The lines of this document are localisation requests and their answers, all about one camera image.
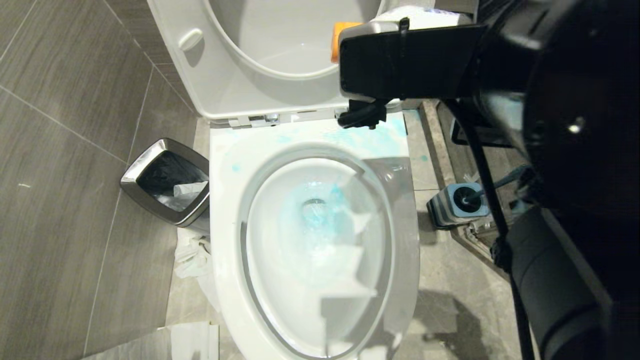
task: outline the stainless steel trash can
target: stainless steel trash can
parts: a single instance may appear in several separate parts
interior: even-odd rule
[[[156,141],[131,163],[120,187],[164,221],[209,235],[209,161],[193,149]]]

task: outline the toilet brush holder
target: toilet brush holder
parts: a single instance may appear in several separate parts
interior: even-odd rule
[[[483,196],[467,200],[467,197],[480,190],[482,186],[478,183],[451,184],[440,190],[427,202],[433,225],[437,229],[446,229],[489,215],[489,207]]]

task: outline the orange sponge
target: orange sponge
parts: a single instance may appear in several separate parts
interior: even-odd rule
[[[333,38],[331,41],[331,62],[338,63],[338,38],[342,30],[361,25],[361,22],[336,22],[333,25]]]

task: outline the gray tile floor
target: gray tile floor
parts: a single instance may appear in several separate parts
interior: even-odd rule
[[[438,192],[416,111],[406,111],[409,150],[420,229],[418,301],[395,360],[517,359],[519,345],[509,284],[482,264],[448,232],[431,226],[426,202]],[[201,120],[194,148],[208,151]],[[222,317],[207,302],[195,279],[173,276],[166,324],[220,324],[220,359],[243,359]]]

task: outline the toilet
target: toilet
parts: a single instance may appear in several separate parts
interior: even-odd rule
[[[211,120],[220,311],[247,360],[391,359],[413,316],[419,239],[407,133],[388,107],[342,129],[334,22],[372,0],[148,0]]]

